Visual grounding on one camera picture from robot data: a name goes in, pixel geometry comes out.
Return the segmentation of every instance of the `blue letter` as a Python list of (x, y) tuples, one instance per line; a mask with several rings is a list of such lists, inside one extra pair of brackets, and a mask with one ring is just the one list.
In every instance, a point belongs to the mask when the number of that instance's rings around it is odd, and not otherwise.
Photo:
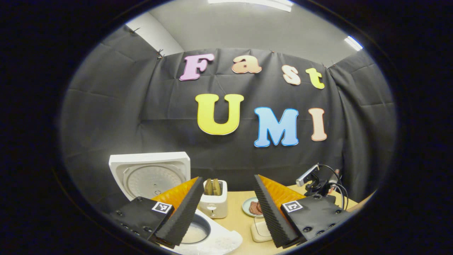
[(279, 144), (283, 132), (282, 145), (292, 146), (299, 143), (296, 137), (296, 118), (299, 112), (296, 109), (286, 109), (280, 122), (277, 122), (274, 112), (269, 107), (258, 107), (255, 109), (255, 113), (259, 119), (256, 147), (268, 147), (270, 145), (270, 141), (267, 139), (268, 131), (274, 145)]

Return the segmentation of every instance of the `yellow letter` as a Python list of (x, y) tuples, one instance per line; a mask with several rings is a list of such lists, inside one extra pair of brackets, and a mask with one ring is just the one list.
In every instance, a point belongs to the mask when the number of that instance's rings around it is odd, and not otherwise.
[(310, 68), (305, 70), (306, 73), (310, 74), (310, 81), (312, 82), (313, 86), (318, 89), (324, 88), (324, 83), (319, 81), (319, 78), (322, 78), (322, 75), (316, 71), (314, 68)]
[(239, 126), (239, 109), (244, 97), (237, 94), (228, 94), (225, 100), (229, 102), (228, 121), (218, 124), (214, 121), (214, 104), (219, 96), (214, 94), (200, 94), (195, 97), (198, 102), (198, 126), (210, 135), (227, 135), (234, 132)]
[(321, 108), (311, 108), (308, 110), (313, 118), (313, 135), (312, 140), (315, 142), (323, 141), (327, 139), (327, 134), (324, 133), (324, 121), (323, 114), (324, 110)]
[(262, 68), (258, 65), (258, 60), (254, 56), (239, 56), (233, 59), (234, 64), (231, 69), (237, 74), (247, 72), (255, 74), (261, 72)]
[(283, 78), (289, 84), (299, 85), (300, 77), (297, 75), (299, 72), (295, 67), (289, 66), (287, 64), (282, 66)]

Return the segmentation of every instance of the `screw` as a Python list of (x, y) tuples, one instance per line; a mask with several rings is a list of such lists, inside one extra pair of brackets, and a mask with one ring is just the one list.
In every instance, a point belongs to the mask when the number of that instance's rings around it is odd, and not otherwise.
[(146, 232), (153, 232), (153, 230), (150, 227), (148, 227), (148, 226), (144, 226), (143, 230), (146, 231)]

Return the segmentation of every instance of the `toaster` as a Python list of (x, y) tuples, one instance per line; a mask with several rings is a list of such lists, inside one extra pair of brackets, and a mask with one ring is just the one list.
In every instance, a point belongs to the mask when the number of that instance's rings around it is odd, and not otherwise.
[(220, 196), (210, 196), (203, 193), (198, 204), (200, 211), (213, 219), (222, 219), (228, 214), (227, 182), (219, 180), (219, 185), (222, 192)]

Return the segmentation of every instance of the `wooden table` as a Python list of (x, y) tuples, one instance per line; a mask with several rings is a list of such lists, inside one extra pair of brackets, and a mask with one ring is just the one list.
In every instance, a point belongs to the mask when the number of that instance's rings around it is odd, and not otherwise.
[[(288, 186), (290, 189), (297, 191), (301, 194), (307, 192), (305, 186), (297, 187), (297, 185)], [(333, 191), (330, 195), (336, 197), (335, 204), (341, 206), (341, 195)], [(255, 197), (254, 191), (228, 191), (228, 216), (223, 219), (213, 219), (224, 228), (238, 232), (242, 238), (242, 244), (236, 250), (232, 251), (231, 255), (242, 255), (242, 254), (259, 254), (259, 255), (273, 255), (282, 252), (292, 247), (283, 249), (282, 247), (276, 248), (272, 240), (257, 243), (253, 241), (251, 234), (251, 225), (254, 224), (253, 217), (248, 216), (242, 210), (242, 204), (245, 200)], [(357, 205), (356, 202), (349, 200), (348, 208)], [(264, 221), (264, 218), (256, 218), (256, 222)]]

